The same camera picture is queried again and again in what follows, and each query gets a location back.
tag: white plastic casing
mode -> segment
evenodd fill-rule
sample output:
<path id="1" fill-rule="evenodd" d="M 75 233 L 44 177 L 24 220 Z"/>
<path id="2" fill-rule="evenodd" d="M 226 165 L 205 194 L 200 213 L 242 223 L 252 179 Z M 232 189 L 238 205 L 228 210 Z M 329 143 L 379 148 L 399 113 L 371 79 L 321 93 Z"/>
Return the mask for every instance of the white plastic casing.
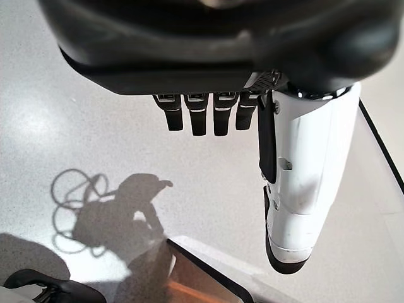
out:
<path id="1" fill-rule="evenodd" d="M 268 184 L 267 229 L 283 263 L 306 260 L 334 202 L 355 126 L 360 85 L 332 100 L 273 92 L 276 182 Z"/>

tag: white robotic arm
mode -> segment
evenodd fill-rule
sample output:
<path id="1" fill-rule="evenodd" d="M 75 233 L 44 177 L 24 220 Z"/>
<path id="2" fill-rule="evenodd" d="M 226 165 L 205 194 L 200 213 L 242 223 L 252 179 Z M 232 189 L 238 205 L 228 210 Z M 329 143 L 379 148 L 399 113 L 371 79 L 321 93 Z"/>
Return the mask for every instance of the white robotic arm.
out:
<path id="1" fill-rule="evenodd" d="M 345 168 L 359 93 L 357 83 L 317 98 L 275 91 L 263 97 L 258 115 L 266 248 L 280 273 L 303 266 L 323 228 Z"/>

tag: speckled white surface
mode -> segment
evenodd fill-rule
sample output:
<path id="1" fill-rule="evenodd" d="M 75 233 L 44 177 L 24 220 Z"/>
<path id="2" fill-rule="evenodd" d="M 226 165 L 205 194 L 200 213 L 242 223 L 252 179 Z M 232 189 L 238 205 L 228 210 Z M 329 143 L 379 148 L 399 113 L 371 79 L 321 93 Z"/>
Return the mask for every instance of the speckled white surface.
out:
<path id="1" fill-rule="evenodd" d="M 250 131 L 224 138 L 213 136 L 210 123 L 208 135 L 195 138 L 185 113 L 185 130 L 168 132 L 151 97 L 114 95 L 76 74 L 33 1 L 0 3 L 0 49 L 0 258 L 6 260 L 0 283 L 19 267 L 61 278 L 70 272 L 118 302 L 117 288 L 121 295 L 130 292 L 128 285 L 139 285 L 160 264 L 153 262 L 160 255 L 155 244 L 164 232 L 265 269 L 268 285 L 301 302 L 402 302 L 400 221 L 386 218 L 402 216 L 404 199 L 360 114 L 340 191 L 313 255 L 300 272 L 282 276 L 264 249 L 256 122 Z M 81 245 L 60 237 L 59 248 L 52 242 L 51 184 L 71 168 L 90 177 L 105 174 L 109 190 L 118 189 L 103 198 L 106 204 L 89 204 L 78 223 L 73 212 L 57 214 L 58 226 L 97 246 L 93 252 L 67 253 L 61 249 Z M 119 187 L 133 174 L 142 175 Z M 173 186 L 161 188 L 146 174 Z M 64 174 L 56 198 L 82 181 L 74 172 Z M 67 197 L 82 199 L 83 189 Z M 103 247 L 107 252 L 96 258 Z M 150 301 L 144 293 L 133 295 Z"/>
<path id="2" fill-rule="evenodd" d="M 401 40 L 391 62 L 362 83 L 362 101 L 387 146 L 401 175 L 404 175 L 404 137 L 398 125 L 403 120 L 404 22 Z"/>

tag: black rubber tip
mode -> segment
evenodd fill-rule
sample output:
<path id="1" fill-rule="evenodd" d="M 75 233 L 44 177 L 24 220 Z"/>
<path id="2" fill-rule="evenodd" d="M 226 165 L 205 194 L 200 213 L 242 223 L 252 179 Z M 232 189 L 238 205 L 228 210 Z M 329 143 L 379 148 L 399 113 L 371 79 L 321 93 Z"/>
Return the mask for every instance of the black rubber tip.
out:
<path id="1" fill-rule="evenodd" d="M 237 107 L 237 113 L 235 116 L 235 128 L 238 131 L 245 131 L 250 128 L 251 119 L 253 118 L 253 113 L 255 107 L 241 107 L 240 104 Z"/>
<path id="2" fill-rule="evenodd" d="M 264 202 L 265 202 L 265 222 L 266 222 L 266 217 L 268 216 L 268 211 L 270 210 L 270 199 L 266 193 L 265 187 L 264 187 Z M 272 268 L 284 275 L 290 275 L 298 272 L 303 267 L 304 263 L 306 263 L 306 261 L 309 259 L 307 258 L 306 260 L 297 263 L 284 263 L 279 261 L 272 252 L 270 238 L 268 235 L 268 229 L 266 229 L 266 224 L 265 224 L 265 249 L 266 249 L 266 255 L 270 260 Z"/>
<path id="3" fill-rule="evenodd" d="M 192 134 L 194 136 L 206 135 L 206 110 L 202 112 L 190 112 Z"/>
<path id="4" fill-rule="evenodd" d="M 226 136 L 229 131 L 229 118 L 231 109 L 216 110 L 213 109 L 213 125 L 215 136 Z"/>
<path id="5" fill-rule="evenodd" d="M 182 124 L 181 109 L 172 112 L 166 111 L 165 117 L 167 119 L 167 126 L 169 127 L 169 131 L 182 131 L 184 126 Z"/>

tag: black edge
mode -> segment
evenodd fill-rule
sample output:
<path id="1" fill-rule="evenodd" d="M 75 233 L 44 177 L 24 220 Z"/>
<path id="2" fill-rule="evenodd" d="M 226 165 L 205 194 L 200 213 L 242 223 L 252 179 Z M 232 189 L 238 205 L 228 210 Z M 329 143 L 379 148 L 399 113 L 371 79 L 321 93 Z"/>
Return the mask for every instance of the black edge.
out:
<path id="1" fill-rule="evenodd" d="M 222 284 L 225 288 L 231 291 L 233 294 L 238 296 L 244 303 L 254 303 L 251 294 L 243 286 L 235 283 L 233 280 L 227 278 L 225 275 L 206 264 L 204 261 L 200 260 L 198 257 L 175 243 L 173 240 L 167 239 L 167 244 L 178 250 L 183 256 L 194 263 L 197 267 L 203 270 L 205 273 L 210 275 L 218 283 Z"/>
<path id="2" fill-rule="evenodd" d="M 371 129 L 371 131 L 373 133 L 374 138 L 376 139 L 377 143 L 379 144 L 381 152 L 383 153 L 384 157 L 386 158 L 386 161 L 387 161 L 388 165 L 390 166 L 390 169 L 391 169 L 394 177 L 397 180 L 398 186 L 400 187 L 402 193 L 404 194 L 404 182 L 403 182 L 403 179 L 401 178 L 401 175 L 400 175 L 400 173 L 399 173 L 393 159 L 391 158 L 391 156 L 389 154 L 389 151 L 386 148 L 386 145 L 384 145 L 384 142 L 381 139 L 381 137 L 379 135 L 379 132 L 377 131 L 377 129 L 376 129 L 376 127 L 375 127 L 369 113 L 367 112 L 367 110 L 365 108 L 365 105 L 362 103 L 362 100 L 359 100 L 359 108 L 360 108 L 360 111 L 362 112 L 362 114 L 364 115 L 365 120 L 368 123 L 368 125 L 369 125 L 369 127 L 370 127 L 370 129 Z"/>
<path id="3" fill-rule="evenodd" d="M 268 216 L 268 211 L 270 210 L 270 199 L 266 193 L 265 187 L 264 187 L 264 202 L 265 202 L 265 222 L 266 222 L 266 217 Z M 266 225 L 265 225 L 265 249 L 273 269 L 284 275 L 291 275 L 293 273 L 296 273 L 303 267 L 304 263 L 306 263 L 306 261 L 309 259 L 307 258 L 306 260 L 298 263 L 283 263 L 278 259 L 276 259 L 271 249 L 270 238 L 268 235 L 268 229 L 266 228 Z"/>

